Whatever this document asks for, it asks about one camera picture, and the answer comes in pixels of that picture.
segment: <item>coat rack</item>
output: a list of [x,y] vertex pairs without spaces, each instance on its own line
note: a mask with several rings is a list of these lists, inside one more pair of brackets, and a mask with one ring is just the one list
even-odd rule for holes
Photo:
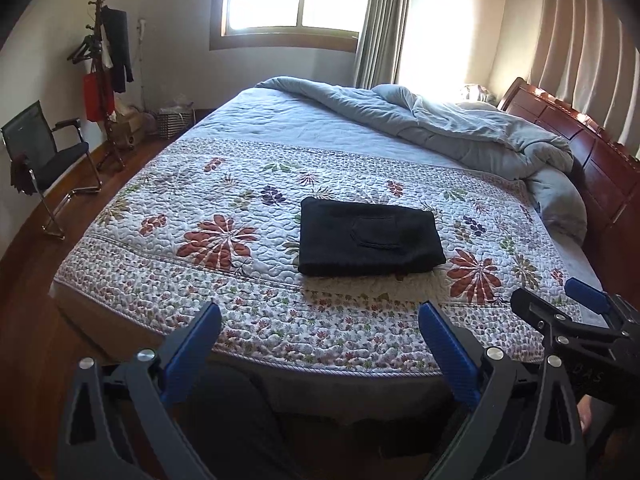
[[120,165],[122,170],[124,162],[120,155],[118,145],[113,138],[113,129],[111,127],[111,120],[109,118],[109,112],[107,110],[108,102],[108,87],[106,85],[107,75],[104,71],[104,65],[102,64],[102,6],[106,0],[95,0],[89,2],[89,5],[95,5],[95,21],[94,26],[87,25],[86,28],[92,30],[93,33],[86,36],[82,40],[82,44],[78,47],[69,57],[74,64],[84,60],[92,60],[92,72],[95,72],[97,93],[98,93],[98,105],[100,107],[100,116],[104,123],[104,132],[107,135],[107,142],[109,143],[109,149],[102,160],[96,165],[98,169],[104,165],[110,156],[114,156]]

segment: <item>office chair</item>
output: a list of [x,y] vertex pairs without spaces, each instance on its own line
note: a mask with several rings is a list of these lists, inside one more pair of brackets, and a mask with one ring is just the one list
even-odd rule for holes
[[[80,142],[59,151],[53,132],[67,126],[73,126],[76,129]],[[49,213],[49,221],[42,226],[42,230],[48,235],[64,240],[65,233],[56,219],[57,214],[73,195],[98,193],[102,189],[100,175],[98,175],[98,170],[89,155],[89,144],[82,138],[82,133],[80,132],[80,119],[60,121],[51,130],[42,113],[40,101],[37,101],[5,124],[0,129],[0,132],[2,132],[2,140],[12,165],[23,164],[31,177],[33,190],[31,190],[31,186],[28,186],[27,189],[24,189],[24,187],[22,189],[18,188],[18,190],[22,190],[27,194],[32,194],[34,191],[38,192],[40,200],[42,200],[47,213]],[[98,185],[72,189],[52,210],[47,205],[44,193],[83,155],[89,160]]]

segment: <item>beige wall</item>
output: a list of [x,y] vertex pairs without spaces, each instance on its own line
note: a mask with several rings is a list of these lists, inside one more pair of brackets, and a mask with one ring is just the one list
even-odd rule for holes
[[400,84],[435,98],[457,97],[468,82],[486,85],[504,4],[505,0],[411,0]]
[[[66,60],[88,33],[92,22],[89,0],[33,0],[0,51],[0,124],[11,120],[38,99],[50,125],[84,116],[82,64]],[[129,36],[135,40],[137,0],[110,0],[129,14]],[[129,86],[125,100],[135,102],[140,90]],[[95,123],[82,123],[91,149],[103,136]],[[72,128],[56,133],[59,147],[76,142]],[[10,186],[10,162],[0,143],[0,256],[38,203],[36,195],[19,194]]]
[[486,86],[500,99],[518,76],[527,79],[538,42],[542,0],[506,0]]
[[211,0],[142,0],[147,105],[156,108],[183,94],[196,107],[218,107],[276,75],[351,84],[351,52],[283,47],[210,51],[210,8]]

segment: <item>wooden coat stand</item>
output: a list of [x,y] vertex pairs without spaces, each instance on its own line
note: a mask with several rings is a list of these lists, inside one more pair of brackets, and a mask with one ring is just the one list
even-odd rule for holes
[[100,105],[100,113],[103,117],[104,122],[104,132],[107,135],[107,142],[109,143],[109,149],[102,158],[102,160],[97,164],[98,169],[100,170],[104,163],[108,160],[110,156],[113,156],[120,165],[120,170],[124,169],[124,161],[122,160],[122,156],[120,155],[120,150],[118,149],[118,145],[113,137],[113,129],[111,128],[111,120],[109,118],[109,113],[107,111],[107,85],[106,85],[106,74],[104,71],[104,65],[102,64],[102,6],[104,5],[105,0],[95,0],[94,2],[89,2],[89,5],[95,5],[95,21],[94,26],[91,27],[87,25],[86,27],[94,32],[95,44],[99,45],[100,48],[94,50],[92,53],[92,68],[95,70],[96,82],[98,85],[98,103]]

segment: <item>wooden headboard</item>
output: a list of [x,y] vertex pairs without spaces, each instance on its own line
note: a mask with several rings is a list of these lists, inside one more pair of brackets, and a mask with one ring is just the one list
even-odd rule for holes
[[499,108],[569,141],[575,157],[570,179],[587,208],[582,249],[603,289],[640,310],[640,162],[589,116],[522,78]]

